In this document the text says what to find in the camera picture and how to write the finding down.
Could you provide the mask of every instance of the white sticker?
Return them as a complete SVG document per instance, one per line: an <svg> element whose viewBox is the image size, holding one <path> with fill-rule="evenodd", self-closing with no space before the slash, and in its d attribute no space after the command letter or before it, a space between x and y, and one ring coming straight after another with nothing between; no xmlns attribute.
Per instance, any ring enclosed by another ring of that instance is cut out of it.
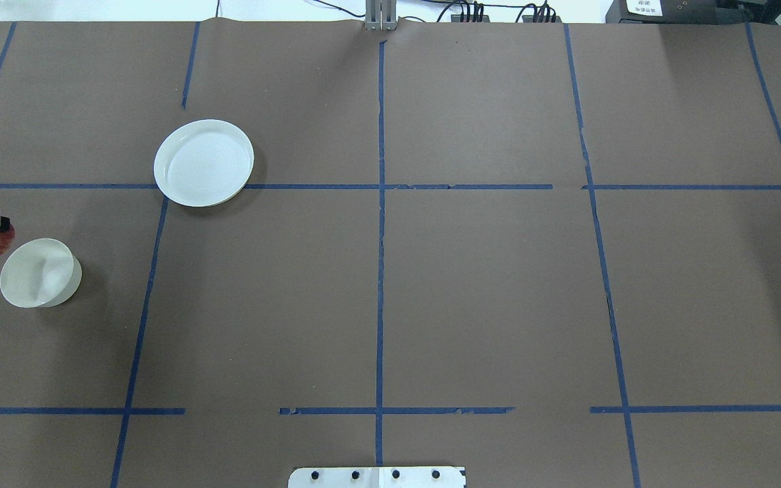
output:
<svg viewBox="0 0 781 488"><path fill-rule="evenodd" d="M661 17L661 0L626 0L630 14Z"/></svg>

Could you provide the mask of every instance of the white cup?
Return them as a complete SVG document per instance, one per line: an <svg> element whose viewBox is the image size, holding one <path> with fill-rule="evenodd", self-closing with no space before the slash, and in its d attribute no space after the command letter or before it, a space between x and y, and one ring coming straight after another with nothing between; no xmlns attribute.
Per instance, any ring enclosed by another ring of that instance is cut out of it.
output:
<svg viewBox="0 0 781 488"><path fill-rule="evenodd" d="M35 239L12 253L2 266L0 290L13 306L55 306L71 298L83 269L68 246L56 239Z"/></svg>

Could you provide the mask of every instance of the white bowl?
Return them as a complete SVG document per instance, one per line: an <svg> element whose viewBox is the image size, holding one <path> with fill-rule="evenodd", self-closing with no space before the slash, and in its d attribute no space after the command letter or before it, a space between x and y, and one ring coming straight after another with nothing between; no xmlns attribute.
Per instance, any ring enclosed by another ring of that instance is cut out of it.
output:
<svg viewBox="0 0 781 488"><path fill-rule="evenodd" d="M237 126L213 119L174 130L155 153L153 172L168 198L189 207L230 200L252 173L252 142Z"/></svg>
<svg viewBox="0 0 781 488"><path fill-rule="evenodd" d="M13 306L55 306L71 298L83 269L68 246L56 239L37 239L19 246L0 274L2 296Z"/></svg>

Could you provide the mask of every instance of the white background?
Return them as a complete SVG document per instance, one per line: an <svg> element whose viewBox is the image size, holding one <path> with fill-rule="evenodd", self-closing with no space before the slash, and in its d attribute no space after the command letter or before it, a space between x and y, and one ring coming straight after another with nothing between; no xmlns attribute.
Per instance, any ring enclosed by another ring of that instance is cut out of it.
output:
<svg viewBox="0 0 781 488"><path fill-rule="evenodd" d="M358 14L365 0L328 0ZM523 5L527 1L485 0ZM564 22L604 22L611 0L550 0ZM436 21L442 5L397 0L397 15ZM216 0L0 0L0 20L24 21L197 21L215 15ZM491 22L514 22L520 9L487 7ZM312 0L222 0L221 16L257 21L323 21L351 18ZM449 21L445 14L443 21Z"/></svg>

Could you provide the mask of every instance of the gray metal bracket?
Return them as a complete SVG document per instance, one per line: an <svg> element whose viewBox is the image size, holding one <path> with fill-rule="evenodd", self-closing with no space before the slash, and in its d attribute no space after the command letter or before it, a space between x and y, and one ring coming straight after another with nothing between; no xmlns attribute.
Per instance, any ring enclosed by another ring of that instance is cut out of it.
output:
<svg viewBox="0 0 781 488"><path fill-rule="evenodd" d="M397 0L366 0L367 31L395 31L397 29Z"/></svg>

